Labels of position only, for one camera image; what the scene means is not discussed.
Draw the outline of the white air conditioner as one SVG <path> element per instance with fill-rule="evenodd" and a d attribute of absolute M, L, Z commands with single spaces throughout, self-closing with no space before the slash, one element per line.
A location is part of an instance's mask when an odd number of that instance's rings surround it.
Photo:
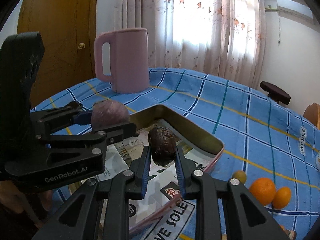
<path fill-rule="evenodd" d="M 314 24 L 313 13 L 310 8 L 293 0 L 276 0 L 277 11 L 289 18 L 298 18 L 301 21 Z"/>

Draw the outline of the sheer floral curtain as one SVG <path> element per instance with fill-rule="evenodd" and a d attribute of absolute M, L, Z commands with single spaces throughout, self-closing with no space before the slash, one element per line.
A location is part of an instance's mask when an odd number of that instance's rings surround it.
<path fill-rule="evenodd" d="M 185 68 L 257 88 L 265 52 L 264 0 L 116 0 L 117 29 L 148 32 L 152 68 Z"/>

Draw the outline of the brass door knob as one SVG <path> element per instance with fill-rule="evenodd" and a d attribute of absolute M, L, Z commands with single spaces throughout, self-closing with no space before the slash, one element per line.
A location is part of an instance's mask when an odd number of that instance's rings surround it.
<path fill-rule="evenodd" d="M 80 42 L 80 43 L 78 44 L 78 49 L 81 50 L 81 49 L 85 48 L 85 46 L 86 46 L 86 45 L 85 45 L 83 42 Z"/>

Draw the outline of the small green-brown fruit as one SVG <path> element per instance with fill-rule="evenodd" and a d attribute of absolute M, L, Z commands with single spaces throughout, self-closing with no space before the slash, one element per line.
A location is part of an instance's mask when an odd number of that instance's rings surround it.
<path fill-rule="evenodd" d="M 232 178 L 239 180 L 241 183 L 245 184 L 247 180 L 246 172 L 242 170 L 237 170 L 232 174 Z"/>

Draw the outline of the small dark fruit piece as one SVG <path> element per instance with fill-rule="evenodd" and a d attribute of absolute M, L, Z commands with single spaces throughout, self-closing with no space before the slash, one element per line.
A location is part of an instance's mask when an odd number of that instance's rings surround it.
<path fill-rule="evenodd" d="M 285 229 L 285 233 L 287 234 L 290 240 L 295 240 L 297 237 L 297 233 L 294 230 Z"/>

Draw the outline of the pink metal tin box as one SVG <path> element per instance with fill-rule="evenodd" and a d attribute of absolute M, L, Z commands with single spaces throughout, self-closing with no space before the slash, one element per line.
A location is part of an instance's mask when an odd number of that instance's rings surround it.
<path fill-rule="evenodd" d="M 223 142 L 211 133 L 164 105 L 154 105 L 131 114 L 130 121 L 137 126 L 138 135 L 108 146 L 105 171 L 96 176 L 98 181 L 113 178 L 140 158 L 143 148 L 149 144 L 148 133 L 155 127 L 169 129 L 184 156 L 192 160 L 202 172 L 212 171 L 224 149 Z M 159 222 L 181 201 L 174 163 L 159 166 L 152 161 L 144 199 L 129 202 L 130 235 Z"/>

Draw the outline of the pink plastic pitcher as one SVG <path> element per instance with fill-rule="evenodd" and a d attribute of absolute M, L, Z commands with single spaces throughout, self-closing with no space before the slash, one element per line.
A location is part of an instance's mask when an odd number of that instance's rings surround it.
<path fill-rule="evenodd" d="M 103 72 L 103 45 L 110 47 L 110 74 Z M 96 77 L 116 93 L 138 93 L 149 87 L 148 32 L 127 28 L 98 35 L 94 41 Z"/>

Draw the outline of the blue plaid tablecloth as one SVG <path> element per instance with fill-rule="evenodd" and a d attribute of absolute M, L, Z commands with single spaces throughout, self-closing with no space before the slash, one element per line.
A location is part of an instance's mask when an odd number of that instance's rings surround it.
<path fill-rule="evenodd" d="M 246 173 L 246 186 L 266 177 L 291 190 L 283 209 L 267 210 L 296 239 L 306 237 L 319 218 L 319 130 L 306 118 L 271 101 L 263 93 L 220 77 L 193 70 L 151 68 L 150 85 L 134 94 L 117 94 L 109 83 L 90 79 L 67 88 L 34 107 L 57 108 L 71 101 L 85 110 L 112 99 L 130 113 L 162 104 L 219 138 L 224 153 L 211 175 L 226 180 Z"/>

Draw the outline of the orange wooden chair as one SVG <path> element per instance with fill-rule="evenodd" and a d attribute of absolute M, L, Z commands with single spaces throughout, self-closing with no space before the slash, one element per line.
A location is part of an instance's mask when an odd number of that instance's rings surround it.
<path fill-rule="evenodd" d="M 304 118 L 309 120 L 315 127 L 320 129 L 320 105 L 317 103 L 313 103 L 308 105 L 304 114 Z"/>

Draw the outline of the dark brown wrinkled fruit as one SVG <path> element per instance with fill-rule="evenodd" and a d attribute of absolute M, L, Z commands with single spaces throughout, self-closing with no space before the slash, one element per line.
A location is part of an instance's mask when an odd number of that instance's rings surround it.
<path fill-rule="evenodd" d="M 158 166 L 166 166 L 176 156 L 176 141 L 172 131 L 166 127 L 155 126 L 148 133 L 150 154 Z"/>

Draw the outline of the wooden door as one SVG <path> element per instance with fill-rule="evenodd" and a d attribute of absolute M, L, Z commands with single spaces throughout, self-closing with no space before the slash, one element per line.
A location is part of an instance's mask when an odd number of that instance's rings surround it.
<path fill-rule="evenodd" d="M 40 32 L 45 47 L 31 106 L 95 77 L 96 8 L 97 0 L 23 0 L 17 31 Z"/>

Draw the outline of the purple round fruit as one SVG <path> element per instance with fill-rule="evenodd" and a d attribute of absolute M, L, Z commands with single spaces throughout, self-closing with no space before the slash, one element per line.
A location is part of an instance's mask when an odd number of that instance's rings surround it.
<path fill-rule="evenodd" d="M 94 131 L 130 121 L 130 114 L 124 104 L 115 100 L 104 100 L 93 105 L 91 126 Z"/>

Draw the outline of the dark round stool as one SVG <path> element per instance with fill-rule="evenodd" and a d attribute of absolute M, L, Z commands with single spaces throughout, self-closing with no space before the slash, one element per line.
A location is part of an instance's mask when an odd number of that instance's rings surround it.
<path fill-rule="evenodd" d="M 272 83 L 261 81 L 260 88 L 268 92 L 267 96 L 276 103 L 288 105 L 291 101 L 291 96 L 287 92 Z"/>

